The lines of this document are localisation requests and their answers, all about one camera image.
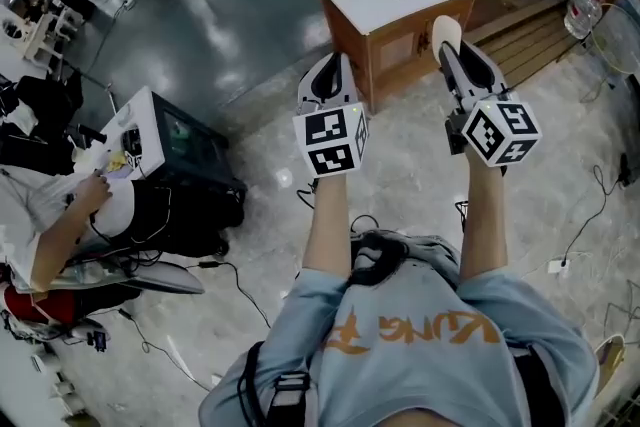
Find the forearm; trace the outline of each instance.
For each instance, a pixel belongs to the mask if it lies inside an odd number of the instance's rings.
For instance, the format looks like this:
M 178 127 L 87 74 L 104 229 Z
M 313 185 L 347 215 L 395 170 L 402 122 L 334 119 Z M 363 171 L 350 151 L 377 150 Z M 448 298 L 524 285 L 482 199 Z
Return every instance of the forearm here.
M 504 183 L 500 168 L 469 170 L 469 207 L 462 242 L 461 281 L 507 265 Z
M 302 266 L 348 278 L 351 274 L 347 177 L 321 178 Z
M 53 225 L 40 235 L 31 272 L 31 285 L 39 291 L 49 285 L 71 258 L 77 241 L 86 229 L 86 212 L 71 203 Z

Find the concrete floor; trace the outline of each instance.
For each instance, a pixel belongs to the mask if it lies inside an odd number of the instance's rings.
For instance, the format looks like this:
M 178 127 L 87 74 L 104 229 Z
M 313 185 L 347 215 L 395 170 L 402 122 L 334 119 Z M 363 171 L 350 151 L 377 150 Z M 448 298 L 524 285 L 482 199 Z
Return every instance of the concrete floor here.
M 107 14 L 117 9 L 116 0 L 98 1 Z M 240 269 L 242 286 L 275 319 L 300 268 L 311 220 L 311 211 L 294 192 L 309 177 L 291 116 L 300 76 L 327 51 L 318 0 L 139 0 L 117 19 L 92 64 L 110 23 L 105 15 L 87 24 L 66 56 L 91 68 L 96 78 L 113 81 L 121 102 L 147 84 L 231 136 L 231 163 L 249 192 L 244 224 L 228 233 L 228 260 Z M 607 303 L 626 304 L 626 280 L 640 283 L 640 185 L 613 192 L 604 213 L 572 249 L 566 278 L 546 273 L 546 262 L 563 254 L 582 222 L 601 205 L 592 166 L 602 167 L 609 186 L 617 177 L 619 154 L 637 135 L 627 91 L 607 89 L 596 102 L 579 103 L 596 81 L 588 64 L 571 56 L 521 86 L 544 138 L 506 180 L 513 271 L 582 325 L 595 347 L 605 332 L 625 327 L 626 319 L 614 314 L 605 329 Z M 109 107 L 91 88 L 85 87 L 83 116 L 100 127 L 110 117 Z M 349 178 L 351 218 L 368 213 L 382 227 L 439 234 L 460 247 L 453 203 L 466 197 L 467 171 L 462 157 L 449 155 L 443 121 L 450 109 L 438 74 L 386 103 L 371 121 L 363 169 Z M 291 188 L 279 188 L 275 179 L 283 167 L 293 174 Z M 224 374 L 267 329 L 236 290 L 229 268 L 193 272 L 206 294 L 145 292 L 131 308 L 152 343 L 175 349 L 189 371 L 211 385 L 211 376 Z M 204 391 L 164 355 L 144 354 L 130 322 L 113 313 L 97 319 L 111 333 L 107 353 L 61 343 L 55 348 L 65 374 L 102 425 L 196 426 Z M 628 338 L 640 338 L 639 328 L 632 325 Z M 633 378 L 639 354 L 629 348 L 616 386 Z
M 311 211 L 294 193 L 308 181 L 308 174 L 295 144 L 291 113 L 298 77 L 317 57 L 310 55 L 277 74 L 246 95 L 245 105 L 238 105 L 238 114 L 247 112 L 250 124 L 259 120 L 260 110 L 275 113 L 259 128 L 257 122 L 242 132 L 231 149 L 233 167 L 250 189 L 246 220 L 228 233 L 228 260 L 239 267 L 242 286 L 272 320 L 300 268 L 311 220 Z M 617 177 L 620 152 L 629 149 L 628 138 L 637 134 L 634 102 L 627 91 L 607 89 L 598 101 L 579 103 L 595 83 L 587 70 L 583 60 L 571 56 L 519 88 L 535 110 L 544 138 L 525 163 L 507 173 L 506 181 L 513 272 L 581 325 L 595 347 L 605 333 L 625 327 L 626 318 L 613 314 L 605 329 L 607 303 L 626 304 L 626 280 L 640 283 L 640 184 L 614 190 L 603 214 L 572 249 L 567 277 L 547 274 L 546 262 L 563 254 L 582 222 L 601 205 L 592 167 L 601 166 L 609 187 Z M 453 203 L 466 197 L 467 171 L 463 157 L 448 152 L 443 121 L 449 100 L 442 77 L 434 73 L 388 101 L 372 119 L 363 168 L 349 177 L 351 218 L 368 213 L 382 227 L 440 234 L 460 247 L 462 233 Z M 279 188 L 274 176 L 283 167 L 294 176 L 288 189 Z M 195 269 L 194 274 L 206 294 L 145 292 L 133 311 L 149 340 L 174 346 L 193 375 L 210 384 L 212 374 L 223 374 L 242 351 L 265 337 L 267 329 L 235 289 L 230 269 Z M 89 410 L 107 426 L 197 425 L 204 392 L 162 354 L 143 354 L 130 322 L 113 313 L 99 319 L 112 336 L 106 354 L 56 344 L 65 373 Z M 628 339 L 638 338 L 640 325 L 632 325 Z M 628 379 L 634 378 L 629 369 L 639 354 L 629 348 Z

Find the plastic water bottle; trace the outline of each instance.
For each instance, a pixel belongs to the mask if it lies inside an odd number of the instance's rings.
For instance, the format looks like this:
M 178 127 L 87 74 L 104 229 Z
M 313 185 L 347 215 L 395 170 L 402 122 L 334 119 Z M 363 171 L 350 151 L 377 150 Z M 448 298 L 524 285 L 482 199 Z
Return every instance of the plastic water bottle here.
M 602 0 L 571 0 L 564 26 L 573 37 L 584 39 L 601 17 Z

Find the light blue t-shirt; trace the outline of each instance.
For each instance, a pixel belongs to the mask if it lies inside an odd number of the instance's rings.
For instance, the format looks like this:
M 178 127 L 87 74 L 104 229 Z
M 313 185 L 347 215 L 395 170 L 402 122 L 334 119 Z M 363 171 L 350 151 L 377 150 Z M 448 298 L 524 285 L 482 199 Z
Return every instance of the light blue t-shirt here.
M 301 272 L 260 351 L 255 384 L 263 410 L 282 373 L 311 368 L 322 427 L 375 426 L 407 409 L 462 426 L 529 426 L 507 345 L 525 344 L 544 363 L 566 424 L 580 425 L 598 365 L 578 328 L 504 270 L 454 290 L 446 246 L 407 241 L 417 259 L 377 286 L 347 289 L 327 273 Z M 244 364 L 242 356 L 205 399 L 201 425 L 245 425 L 236 393 Z

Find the black and white marker cube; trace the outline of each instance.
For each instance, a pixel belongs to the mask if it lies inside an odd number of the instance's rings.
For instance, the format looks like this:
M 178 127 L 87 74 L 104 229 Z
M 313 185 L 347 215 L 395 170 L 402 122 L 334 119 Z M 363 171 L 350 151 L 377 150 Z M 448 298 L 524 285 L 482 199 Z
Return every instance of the black and white marker cube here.
M 362 103 L 296 116 L 293 126 L 314 178 L 360 168 L 369 137 Z
M 491 167 L 521 162 L 542 137 L 528 104 L 490 100 L 476 103 L 462 134 Z

